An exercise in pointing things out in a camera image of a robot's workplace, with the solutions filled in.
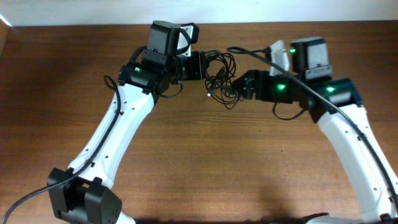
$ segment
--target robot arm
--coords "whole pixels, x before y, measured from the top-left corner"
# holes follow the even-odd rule
[[[342,106],[341,109],[369,139],[395,189],[398,190],[397,176],[372,133],[365,108],[348,105]],[[396,208],[383,175],[368,148],[358,138],[352,127],[340,114],[331,114],[330,112],[326,112],[317,124],[331,142],[347,173],[356,194],[363,222],[378,222],[383,214],[389,214],[392,218],[396,218]]]
[[[87,161],[91,163],[77,178],[49,190],[57,218],[82,224],[135,223],[121,211],[121,200],[111,191],[116,171],[137,128],[169,88],[169,83],[201,79],[201,70],[195,68],[200,68],[197,58],[202,53],[190,51],[198,32],[193,23],[180,27],[154,21],[148,46],[140,48],[144,51],[142,62],[136,61],[140,52],[135,52],[119,73],[120,114],[95,158],[90,160],[117,112],[116,94],[93,137],[67,171],[54,168],[47,179],[48,185],[62,182]]]
[[[273,51],[276,58],[285,57],[286,51],[280,50],[280,46],[278,45],[278,49],[271,48],[271,51],[265,51],[266,55],[271,55],[268,57],[273,62]],[[393,198],[396,196],[393,192],[398,190],[398,178],[371,131],[366,110],[357,89],[347,78],[337,80],[331,78],[326,42],[322,38],[296,40],[291,43],[291,46],[293,71],[298,73],[296,78],[348,115],[370,142],[381,166],[376,163],[370,149],[366,147],[352,125],[340,113],[337,113],[329,104],[304,91],[291,78],[267,71],[250,70],[233,82],[233,88],[250,100],[254,98],[253,94],[256,94],[255,99],[262,101],[274,103],[298,101],[304,110],[309,111],[314,123],[318,124],[335,148],[356,193],[362,222],[376,223],[388,218],[397,218],[397,208],[394,206],[396,199]],[[275,61],[281,68],[289,67],[286,65],[288,62],[287,60]],[[383,167],[387,174],[384,174],[380,167]],[[394,190],[389,189],[385,176],[391,180]],[[330,216],[308,220],[314,223],[341,223],[342,221]],[[344,220],[344,222],[354,223],[352,220]]]

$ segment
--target white wall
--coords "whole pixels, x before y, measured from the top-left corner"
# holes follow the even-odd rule
[[[1,0],[0,14],[13,26],[395,20],[398,0]]]

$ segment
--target black connector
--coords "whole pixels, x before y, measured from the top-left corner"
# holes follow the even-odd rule
[[[178,81],[184,80],[202,80],[205,77],[207,64],[204,51],[191,52],[190,57],[177,57],[182,64],[182,76],[172,76],[172,84],[178,84]]]
[[[47,185],[66,180],[71,175],[72,170],[65,172],[54,168],[47,179]],[[116,223],[122,201],[109,188],[102,186],[101,182],[99,178],[87,181],[78,177],[68,184],[50,189],[55,217],[69,223]]]
[[[145,94],[162,94],[169,89],[170,75],[158,67],[143,66],[138,62],[129,62],[119,72],[119,85],[125,83],[142,88]]]
[[[349,78],[318,82],[311,84],[310,87],[337,107],[352,104],[362,106],[362,98]],[[303,109],[309,110],[314,123],[318,122],[325,112],[337,113],[329,104],[316,100],[308,93],[302,93],[298,101]]]
[[[295,87],[291,80],[281,75],[270,76],[268,71],[249,70],[232,84],[245,99],[293,103]]]

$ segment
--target black cable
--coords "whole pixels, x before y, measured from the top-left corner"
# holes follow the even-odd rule
[[[359,129],[359,127],[354,123],[354,121],[346,114],[344,113],[344,111],[342,111],[339,107],[337,107],[336,105],[334,105],[333,103],[331,103],[330,101],[328,101],[326,98],[324,98],[323,96],[321,96],[319,93],[317,93],[316,91],[314,91],[313,89],[311,89],[309,86],[307,86],[304,82],[302,82],[301,80],[299,80],[298,78],[294,77],[290,72],[284,70],[283,68],[281,68],[280,66],[278,66],[277,64],[271,62],[270,60],[267,60],[263,57],[261,57],[260,55],[250,51],[250,50],[246,50],[243,49],[241,47],[228,47],[227,50],[229,52],[234,52],[238,51],[241,52],[242,54],[248,54],[270,66],[273,66],[274,68],[278,69],[280,72],[282,72],[282,75],[285,75],[286,77],[290,78],[292,81],[294,81],[298,86],[300,86],[301,88],[303,88],[303,90],[307,91],[308,93],[310,93],[311,95],[313,95],[315,98],[317,98],[318,100],[322,101],[323,103],[327,104],[328,106],[331,106],[334,110],[336,110],[337,112],[339,112],[340,115],[342,115],[342,117],[344,117],[345,120],[347,120],[348,124],[355,130],[355,132],[358,134],[358,137],[360,139],[363,140],[363,143],[365,144],[365,146],[368,148],[369,152],[371,153],[374,161],[376,162],[377,166],[379,167],[384,180],[386,181],[386,184],[388,186],[388,190],[391,193],[391,197],[392,200],[394,201],[394,205],[396,207],[396,211],[398,212],[398,196],[397,193],[395,191],[394,185],[392,184],[392,181],[388,175],[388,172],[386,170],[386,168],[383,166],[382,161],[380,160],[379,156],[377,155],[376,151],[373,149],[371,143],[369,142],[369,140],[367,139],[366,135]]]
[[[111,90],[114,90],[114,88],[113,88],[113,83],[112,83],[112,85],[110,85],[110,84],[108,83],[108,76],[107,76],[107,75],[104,76],[104,82],[105,82],[105,85],[106,85],[108,88],[110,88]]]
[[[75,172],[75,173],[74,173],[72,176],[70,176],[68,179],[66,179],[66,180],[64,180],[64,181],[60,181],[60,182],[54,183],[54,184],[51,184],[51,185],[48,185],[48,186],[43,187],[43,188],[41,188],[41,189],[39,189],[39,190],[35,190],[34,192],[29,193],[29,194],[25,195],[24,197],[22,197],[21,199],[19,199],[16,203],[14,203],[14,204],[8,209],[8,211],[7,211],[6,214],[4,215],[4,218],[2,219],[2,222],[1,222],[2,224],[6,224],[6,223],[7,223],[7,220],[8,220],[8,218],[9,218],[9,216],[11,215],[11,213],[12,213],[20,204],[24,203],[26,200],[28,200],[28,199],[30,199],[30,198],[32,198],[32,197],[38,195],[38,194],[41,194],[41,193],[43,193],[43,192],[46,192],[46,191],[48,191],[48,190],[50,190],[50,189],[52,189],[52,188],[54,188],[54,187],[58,187],[59,185],[66,184],[66,183],[68,183],[69,181],[75,179],[75,178],[78,177],[82,172],[84,172],[84,171],[87,169],[87,167],[89,167],[90,164],[93,162],[94,158],[97,156],[97,154],[98,154],[99,151],[101,150],[102,145],[104,144],[106,138],[108,137],[109,133],[111,132],[111,130],[112,130],[114,124],[116,123],[116,120],[118,119],[118,116],[119,116],[119,114],[120,114],[120,108],[121,108],[121,100],[120,100],[120,94],[119,94],[119,90],[118,90],[117,84],[116,84],[116,83],[114,82],[114,80],[113,80],[110,76],[108,76],[108,75],[105,75],[105,76],[104,76],[104,79],[105,79],[105,80],[108,79],[108,80],[112,83],[113,89],[114,89],[115,94],[116,94],[116,98],[117,98],[117,100],[118,100],[118,107],[117,107],[117,109],[116,109],[116,111],[115,111],[115,114],[114,114],[114,117],[113,117],[113,120],[112,120],[111,124],[110,124],[109,127],[107,128],[107,130],[106,130],[104,136],[102,137],[101,141],[99,142],[97,148],[94,150],[94,153],[93,153],[93,154],[90,156],[90,158],[85,162],[85,164],[83,165],[83,167],[82,167],[80,170],[78,170],[77,172]]]
[[[217,102],[224,105],[227,109],[232,109],[243,97],[238,91],[232,88],[232,78],[235,77],[236,63],[231,53],[223,53],[219,50],[205,52],[206,67],[211,62],[219,61],[223,64],[216,75],[210,75],[206,69],[205,86],[208,93]]]
[[[182,76],[183,76],[183,65],[182,65],[182,62],[181,62],[181,60],[178,57],[171,56],[171,58],[173,59],[173,61],[175,63],[175,67],[177,68],[176,71],[175,71],[175,77],[174,77],[174,80],[173,80],[172,83],[173,84],[178,83],[180,85],[180,91],[178,91],[178,93],[176,93],[174,95],[171,95],[171,96],[164,95],[164,94],[160,94],[159,95],[160,97],[163,97],[165,99],[170,99],[170,98],[178,96],[182,92],[182,90],[184,89],[184,85],[182,84],[182,81],[181,81]]]
[[[235,49],[230,49],[230,50],[228,50],[229,52],[231,52],[232,54],[247,54],[247,53],[244,53],[244,52],[242,52],[242,51],[239,51],[239,50],[235,50]],[[251,52],[253,52],[253,53],[260,53],[260,52],[266,52],[266,48],[265,49],[260,49],[260,50],[251,50]]]
[[[300,112],[298,112],[296,115],[294,115],[294,116],[291,117],[291,118],[281,118],[280,116],[278,116],[278,115],[276,114],[276,105],[277,105],[277,104],[278,104],[278,102],[275,102],[274,107],[272,108],[272,113],[275,115],[275,117],[277,117],[277,118],[279,118],[279,119],[281,119],[281,120],[284,120],[284,121],[291,121],[291,120],[294,120],[294,119],[298,118],[299,116],[301,116],[301,114],[303,114],[303,113],[305,112],[305,109],[302,109]]]

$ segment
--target wooden table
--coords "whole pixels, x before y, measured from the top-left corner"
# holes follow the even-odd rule
[[[0,214],[66,169],[105,114],[118,71],[148,25],[12,27],[0,58]],[[398,170],[398,22],[291,22],[200,25],[193,50],[259,49],[282,39],[322,36],[334,76],[351,78],[374,134]],[[238,76],[268,69],[236,56]],[[308,113],[281,121],[272,105],[243,101],[233,110],[206,96],[204,81],[161,99],[126,151],[113,191],[135,218],[244,221],[318,212],[359,218],[349,180]],[[281,105],[281,116],[297,105]],[[63,223],[48,194],[24,203],[9,223]]]

